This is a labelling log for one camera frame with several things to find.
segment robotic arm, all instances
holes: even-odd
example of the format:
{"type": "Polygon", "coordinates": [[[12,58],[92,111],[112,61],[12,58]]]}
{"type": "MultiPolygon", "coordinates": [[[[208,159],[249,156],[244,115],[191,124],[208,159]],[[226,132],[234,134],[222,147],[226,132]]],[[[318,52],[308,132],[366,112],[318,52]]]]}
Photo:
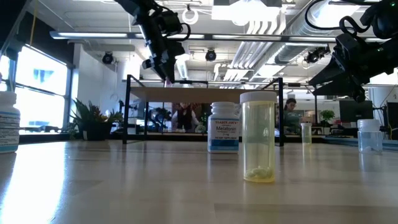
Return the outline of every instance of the robotic arm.
{"type": "Polygon", "coordinates": [[[185,53],[180,42],[189,38],[189,25],[183,23],[188,28],[185,38],[169,40],[167,37],[183,31],[177,13],[158,5],[154,0],[115,1],[135,18],[133,25],[139,25],[146,47],[150,50],[152,56],[142,63],[142,67],[151,68],[161,79],[174,83],[175,56],[185,53]]]}
{"type": "Polygon", "coordinates": [[[321,85],[320,88],[313,91],[314,95],[350,96],[360,103],[365,100],[365,90],[361,87],[362,84],[369,83],[371,77],[380,73],[385,72],[389,75],[394,72],[394,68],[398,67],[398,5],[394,0],[382,0],[376,3],[342,1],[354,4],[372,4],[360,19],[366,28],[360,28],[350,16],[342,18],[338,28],[344,34],[336,38],[336,46],[330,63],[315,75],[309,84],[321,85]],[[345,21],[349,22],[352,27],[345,27],[345,21]],[[366,43],[356,35],[357,32],[365,32],[371,26],[376,37],[389,40],[383,44],[366,43]]]}

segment bottle label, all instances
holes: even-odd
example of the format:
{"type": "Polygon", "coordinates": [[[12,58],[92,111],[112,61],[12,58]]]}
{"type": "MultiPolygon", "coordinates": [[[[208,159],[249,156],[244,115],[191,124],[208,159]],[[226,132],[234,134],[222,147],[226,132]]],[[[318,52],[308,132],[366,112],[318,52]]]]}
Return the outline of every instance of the bottle label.
{"type": "Polygon", "coordinates": [[[16,150],[20,119],[17,113],[0,112],[0,153],[16,150]]]}
{"type": "Polygon", "coordinates": [[[210,119],[208,145],[211,151],[239,150],[239,119],[210,119]]]}

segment plant pot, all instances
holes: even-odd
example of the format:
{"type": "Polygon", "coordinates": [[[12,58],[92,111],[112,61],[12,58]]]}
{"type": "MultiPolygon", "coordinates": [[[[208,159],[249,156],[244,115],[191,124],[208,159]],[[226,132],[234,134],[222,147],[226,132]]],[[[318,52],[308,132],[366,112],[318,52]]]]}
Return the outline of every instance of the plant pot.
{"type": "Polygon", "coordinates": [[[79,125],[79,131],[83,133],[83,139],[87,141],[104,141],[109,137],[112,123],[85,122],[79,125]]]}
{"type": "Polygon", "coordinates": [[[330,128],[323,128],[323,135],[329,135],[330,134],[330,128]]]}

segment person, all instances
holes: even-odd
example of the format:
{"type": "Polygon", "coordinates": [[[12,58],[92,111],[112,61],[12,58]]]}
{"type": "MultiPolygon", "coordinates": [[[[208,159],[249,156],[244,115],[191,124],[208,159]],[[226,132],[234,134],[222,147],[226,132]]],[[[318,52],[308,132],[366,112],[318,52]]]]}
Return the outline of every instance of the person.
{"type": "Polygon", "coordinates": [[[180,103],[178,109],[172,116],[172,124],[177,124],[177,129],[185,129],[186,132],[193,132],[193,126],[199,125],[195,112],[193,112],[190,103],[180,103]]]}
{"type": "Polygon", "coordinates": [[[284,107],[284,126],[288,127],[287,132],[297,133],[300,130],[300,116],[293,112],[297,101],[289,98],[284,107]]]}

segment pill bottle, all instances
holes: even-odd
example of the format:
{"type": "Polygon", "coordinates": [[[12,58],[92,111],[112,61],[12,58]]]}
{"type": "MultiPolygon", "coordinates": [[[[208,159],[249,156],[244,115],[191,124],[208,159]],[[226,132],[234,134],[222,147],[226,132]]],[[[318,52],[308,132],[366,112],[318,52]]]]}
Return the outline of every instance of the pill bottle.
{"type": "Polygon", "coordinates": [[[358,120],[358,149],[362,153],[381,154],[383,133],[377,119],[358,120]]]}
{"type": "Polygon", "coordinates": [[[232,102],[214,102],[208,118],[208,152],[239,152],[239,117],[234,114],[232,102]]]}
{"type": "Polygon", "coordinates": [[[243,178],[250,182],[275,180],[276,93],[241,94],[243,178]]]}
{"type": "Polygon", "coordinates": [[[312,124],[311,123],[301,123],[301,137],[303,146],[312,145],[312,124]]]}
{"type": "Polygon", "coordinates": [[[19,144],[19,121],[21,114],[14,107],[17,95],[0,91],[0,153],[15,152],[19,144]]]}

